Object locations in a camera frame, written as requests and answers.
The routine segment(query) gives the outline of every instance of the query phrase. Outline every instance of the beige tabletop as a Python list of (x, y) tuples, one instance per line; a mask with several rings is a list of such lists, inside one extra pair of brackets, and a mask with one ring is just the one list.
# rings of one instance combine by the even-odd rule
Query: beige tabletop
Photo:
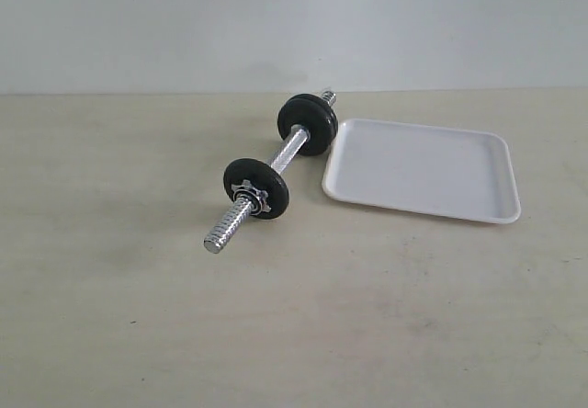
[(212, 255), (288, 96), (0, 97), (0, 406), (588, 406), (588, 90), (339, 94), (504, 137), (519, 221), (348, 206), (297, 157)]

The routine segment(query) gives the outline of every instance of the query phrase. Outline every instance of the white tray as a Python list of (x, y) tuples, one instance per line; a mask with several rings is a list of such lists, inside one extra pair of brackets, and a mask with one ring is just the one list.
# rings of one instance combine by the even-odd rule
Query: white tray
[(474, 130), (346, 120), (322, 188), (340, 201), (462, 220), (506, 224), (521, 214), (506, 142)]

